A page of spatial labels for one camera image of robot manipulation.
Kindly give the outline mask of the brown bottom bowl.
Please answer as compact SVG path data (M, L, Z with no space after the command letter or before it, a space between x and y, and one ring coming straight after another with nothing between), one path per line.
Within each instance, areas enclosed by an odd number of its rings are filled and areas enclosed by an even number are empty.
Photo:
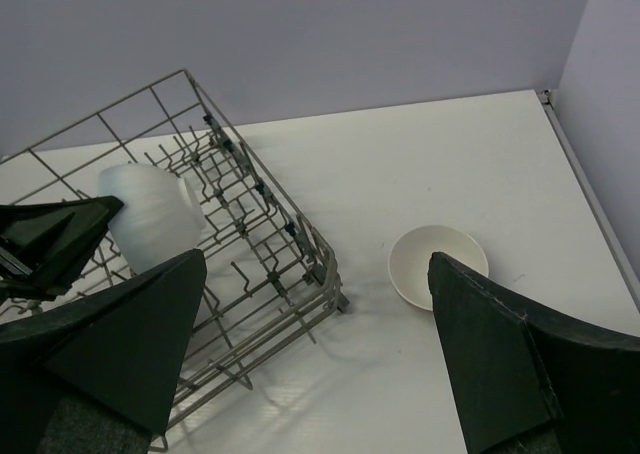
M396 293L407 303L432 311L428 284L431 256L443 252L487 277L489 263L480 244L469 234L444 225L426 225L401 236L388 256L388 272Z

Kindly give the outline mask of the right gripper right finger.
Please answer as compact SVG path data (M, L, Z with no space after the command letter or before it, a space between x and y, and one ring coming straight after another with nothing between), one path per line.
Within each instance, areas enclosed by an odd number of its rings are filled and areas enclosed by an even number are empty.
M636 453L639 339L437 252L433 312L470 453Z

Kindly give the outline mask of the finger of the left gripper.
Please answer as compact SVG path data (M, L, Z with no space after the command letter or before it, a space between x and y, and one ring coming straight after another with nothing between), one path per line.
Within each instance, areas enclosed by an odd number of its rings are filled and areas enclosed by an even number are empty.
M1 207L1 300L53 301L80 277L124 203L114 196Z

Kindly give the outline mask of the white bowl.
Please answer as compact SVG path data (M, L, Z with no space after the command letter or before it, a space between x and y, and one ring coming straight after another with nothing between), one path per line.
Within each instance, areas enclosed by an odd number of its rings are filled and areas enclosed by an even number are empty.
M189 182L146 164L100 172L98 194L123 208L109 222L116 246L133 272L145 272L197 246L206 219Z

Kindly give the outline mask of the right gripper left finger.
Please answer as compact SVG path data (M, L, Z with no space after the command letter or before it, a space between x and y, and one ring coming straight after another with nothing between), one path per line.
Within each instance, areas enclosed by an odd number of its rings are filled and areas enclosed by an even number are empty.
M147 452L168 428L206 276L192 249L2 324L2 452Z

